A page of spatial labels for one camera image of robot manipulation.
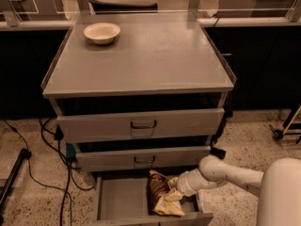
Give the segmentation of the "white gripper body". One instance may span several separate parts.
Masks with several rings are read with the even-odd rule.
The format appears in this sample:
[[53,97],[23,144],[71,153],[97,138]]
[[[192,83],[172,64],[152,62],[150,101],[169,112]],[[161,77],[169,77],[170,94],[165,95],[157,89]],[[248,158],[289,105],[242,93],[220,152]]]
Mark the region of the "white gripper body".
[[178,177],[177,190],[183,196],[191,197],[201,189],[201,174],[198,170],[191,170],[182,173]]

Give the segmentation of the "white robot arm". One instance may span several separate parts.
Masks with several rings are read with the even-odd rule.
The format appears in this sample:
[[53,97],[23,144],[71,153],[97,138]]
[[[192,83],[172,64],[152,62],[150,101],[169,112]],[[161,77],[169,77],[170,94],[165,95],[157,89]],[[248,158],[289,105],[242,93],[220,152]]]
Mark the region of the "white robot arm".
[[214,155],[176,178],[168,202],[232,183],[258,196],[256,226],[301,226],[301,160],[280,158],[265,172],[235,167]]

